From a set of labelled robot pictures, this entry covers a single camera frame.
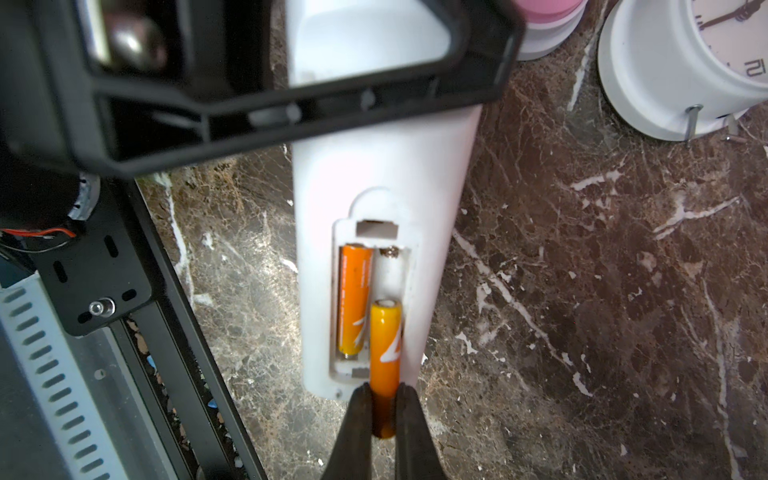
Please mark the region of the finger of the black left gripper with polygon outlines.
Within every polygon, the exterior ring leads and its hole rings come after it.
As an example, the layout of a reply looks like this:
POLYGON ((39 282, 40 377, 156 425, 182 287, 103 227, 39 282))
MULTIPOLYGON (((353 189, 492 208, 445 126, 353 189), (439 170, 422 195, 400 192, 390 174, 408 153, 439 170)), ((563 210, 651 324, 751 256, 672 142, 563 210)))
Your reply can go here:
POLYGON ((268 1, 110 1, 119 67, 94 70, 78 164, 133 178, 279 143, 498 99, 526 22, 508 1, 328 1, 269 66, 268 1))

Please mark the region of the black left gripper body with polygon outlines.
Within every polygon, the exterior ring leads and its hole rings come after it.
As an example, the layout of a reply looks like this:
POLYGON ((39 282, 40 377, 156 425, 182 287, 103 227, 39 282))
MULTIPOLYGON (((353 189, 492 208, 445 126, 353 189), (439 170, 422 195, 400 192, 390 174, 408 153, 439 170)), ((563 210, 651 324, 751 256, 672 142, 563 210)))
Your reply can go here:
POLYGON ((140 110, 167 106, 180 77, 177 1, 102 1, 98 19, 107 50, 116 36, 152 23, 164 39, 162 67, 124 58, 106 69, 110 94, 127 112, 119 120, 101 107, 90 56, 86 9, 80 1, 1 4, 1 226, 45 230, 65 221, 78 193, 78 173, 131 178, 176 168, 180 144, 140 110))

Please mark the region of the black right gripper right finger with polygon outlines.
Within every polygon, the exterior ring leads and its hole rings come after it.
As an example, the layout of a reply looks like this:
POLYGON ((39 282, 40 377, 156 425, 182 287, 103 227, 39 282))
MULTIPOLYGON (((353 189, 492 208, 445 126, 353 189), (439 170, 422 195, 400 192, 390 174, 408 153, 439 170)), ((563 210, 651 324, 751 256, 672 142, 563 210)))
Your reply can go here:
POLYGON ((395 398, 395 478, 447 480, 417 391, 401 383, 395 398))

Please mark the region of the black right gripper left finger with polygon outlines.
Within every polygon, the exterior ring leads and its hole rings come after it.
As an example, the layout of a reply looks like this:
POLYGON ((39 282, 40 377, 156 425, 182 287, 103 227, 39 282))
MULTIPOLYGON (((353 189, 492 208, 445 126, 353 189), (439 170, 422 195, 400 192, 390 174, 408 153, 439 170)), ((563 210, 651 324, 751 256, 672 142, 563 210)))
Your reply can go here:
POLYGON ((364 383, 350 398, 321 479, 371 479, 372 431, 372 391, 364 383))

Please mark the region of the orange battery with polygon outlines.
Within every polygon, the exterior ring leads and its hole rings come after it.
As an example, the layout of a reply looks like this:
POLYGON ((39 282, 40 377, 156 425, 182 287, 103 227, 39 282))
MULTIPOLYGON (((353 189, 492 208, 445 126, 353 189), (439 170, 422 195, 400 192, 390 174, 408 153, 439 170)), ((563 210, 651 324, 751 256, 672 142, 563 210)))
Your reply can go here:
POLYGON ((373 302, 370 311, 370 379, 373 435, 395 435, 394 402, 400 385, 402 307, 391 299, 373 302))
POLYGON ((361 244, 341 248, 337 345, 344 358, 363 349, 372 265, 372 249, 361 244))

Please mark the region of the white remote control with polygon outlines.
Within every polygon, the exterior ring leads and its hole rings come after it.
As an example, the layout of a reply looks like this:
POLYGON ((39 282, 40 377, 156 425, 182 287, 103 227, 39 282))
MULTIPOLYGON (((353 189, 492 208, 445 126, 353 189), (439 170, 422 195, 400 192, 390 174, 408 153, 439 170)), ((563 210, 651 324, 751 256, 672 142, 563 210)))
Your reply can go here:
MULTIPOLYGON (((290 1, 293 87, 426 63, 447 28, 418 1, 290 1)), ((346 401, 370 356, 337 346, 340 250, 374 251, 370 297, 403 308, 400 378, 415 385, 481 110, 477 106, 323 135, 292 146, 305 389, 346 401)))

